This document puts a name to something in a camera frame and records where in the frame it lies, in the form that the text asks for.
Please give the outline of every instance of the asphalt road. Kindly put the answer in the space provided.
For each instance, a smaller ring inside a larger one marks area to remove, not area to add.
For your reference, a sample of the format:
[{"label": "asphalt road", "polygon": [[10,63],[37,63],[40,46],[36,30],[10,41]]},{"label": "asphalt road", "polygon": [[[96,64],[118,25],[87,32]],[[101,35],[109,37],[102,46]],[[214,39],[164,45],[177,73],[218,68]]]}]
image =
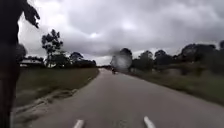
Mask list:
[{"label": "asphalt road", "polygon": [[100,75],[73,97],[54,104],[31,128],[224,128],[224,108],[123,74]]}]

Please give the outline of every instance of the grass verge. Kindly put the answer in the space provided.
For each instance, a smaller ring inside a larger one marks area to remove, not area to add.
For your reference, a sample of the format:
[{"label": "grass verge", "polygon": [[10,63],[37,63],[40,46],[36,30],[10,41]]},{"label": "grass verge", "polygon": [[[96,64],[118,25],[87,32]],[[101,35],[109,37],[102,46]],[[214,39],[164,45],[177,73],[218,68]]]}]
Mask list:
[{"label": "grass verge", "polygon": [[15,106],[23,106],[55,90],[80,89],[99,73],[90,69],[24,69],[16,89]]},{"label": "grass verge", "polygon": [[224,77],[215,75],[171,76],[166,74],[131,74],[165,87],[182,91],[224,106]]}]

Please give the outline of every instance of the sky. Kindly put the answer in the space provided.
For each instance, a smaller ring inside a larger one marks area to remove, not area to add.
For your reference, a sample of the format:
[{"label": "sky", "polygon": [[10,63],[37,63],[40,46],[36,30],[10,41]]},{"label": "sky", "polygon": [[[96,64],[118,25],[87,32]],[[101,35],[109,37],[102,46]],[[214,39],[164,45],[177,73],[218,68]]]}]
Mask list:
[{"label": "sky", "polygon": [[80,52],[98,65],[114,51],[163,49],[178,54],[190,43],[218,44],[224,34],[223,0],[31,0],[40,14],[36,29],[22,16],[20,43],[29,55],[45,56],[41,37],[61,33],[63,50]]}]

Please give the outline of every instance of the treeline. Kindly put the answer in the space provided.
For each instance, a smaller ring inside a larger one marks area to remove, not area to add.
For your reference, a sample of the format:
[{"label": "treeline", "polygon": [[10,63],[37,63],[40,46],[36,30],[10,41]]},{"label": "treeline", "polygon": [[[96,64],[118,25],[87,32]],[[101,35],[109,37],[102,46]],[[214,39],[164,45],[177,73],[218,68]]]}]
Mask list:
[{"label": "treeline", "polygon": [[179,69],[182,75],[194,72],[201,75],[204,70],[216,74],[224,74],[224,41],[219,43],[217,49],[213,44],[189,44],[181,53],[169,55],[164,50],[152,52],[146,50],[138,58],[134,58],[131,68],[141,71],[156,70],[164,72],[166,69]]},{"label": "treeline", "polygon": [[28,56],[21,62],[25,67],[41,68],[92,68],[96,67],[94,60],[87,60],[79,52],[68,54],[62,50],[64,42],[60,40],[60,33],[54,29],[42,36],[42,48],[45,49],[46,59],[36,56]]}]

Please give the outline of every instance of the roadside vegetation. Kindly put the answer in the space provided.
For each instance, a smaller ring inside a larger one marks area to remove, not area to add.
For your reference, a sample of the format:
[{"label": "roadside vegetation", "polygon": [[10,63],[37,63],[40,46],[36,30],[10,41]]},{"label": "roadside vegetation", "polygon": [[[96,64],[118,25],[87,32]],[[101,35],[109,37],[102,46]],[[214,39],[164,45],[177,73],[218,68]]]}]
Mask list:
[{"label": "roadside vegetation", "polygon": [[46,58],[27,56],[20,63],[22,73],[17,84],[15,107],[54,91],[80,89],[99,73],[95,60],[87,60],[76,51],[63,50],[60,32],[52,29],[42,36],[40,43]]},{"label": "roadside vegetation", "polygon": [[171,89],[224,105],[224,77],[204,74],[201,77],[169,75],[152,72],[132,73],[133,76]]},{"label": "roadside vegetation", "polygon": [[223,58],[224,41],[219,43],[219,48],[213,44],[188,44],[176,55],[162,49],[154,55],[145,50],[138,57],[132,57],[127,71],[149,82],[224,105]]},{"label": "roadside vegetation", "polygon": [[15,106],[26,105],[56,90],[80,89],[98,73],[97,68],[23,69],[17,85]]}]

